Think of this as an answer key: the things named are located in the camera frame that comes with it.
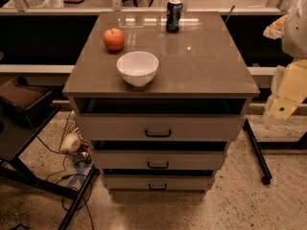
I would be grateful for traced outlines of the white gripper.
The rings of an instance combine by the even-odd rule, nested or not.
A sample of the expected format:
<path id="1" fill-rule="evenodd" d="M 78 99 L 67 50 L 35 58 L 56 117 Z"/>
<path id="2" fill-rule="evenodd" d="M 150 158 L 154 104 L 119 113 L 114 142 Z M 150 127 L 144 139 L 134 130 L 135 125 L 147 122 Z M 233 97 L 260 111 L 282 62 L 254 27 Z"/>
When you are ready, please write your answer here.
<path id="1" fill-rule="evenodd" d="M 265 110 L 275 120 L 287 120 L 307 98 L 307 60 L 295 58 L 287 67 L 278 65 Z"/>

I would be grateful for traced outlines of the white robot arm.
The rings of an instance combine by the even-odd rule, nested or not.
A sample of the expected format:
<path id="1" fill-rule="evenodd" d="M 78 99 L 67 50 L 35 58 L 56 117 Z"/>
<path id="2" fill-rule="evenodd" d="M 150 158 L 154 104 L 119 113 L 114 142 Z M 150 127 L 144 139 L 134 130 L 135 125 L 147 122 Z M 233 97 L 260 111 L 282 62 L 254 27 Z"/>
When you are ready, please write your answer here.
<path id="1" fill-rule="evenodd" d="M 307 0 L 272 22 L 263 36 L 280 38 L 283 52 L 293 58 L 287 67 L 277 66 L 264 112 L 266 122 L 282 122 L 307 98 Z"/>

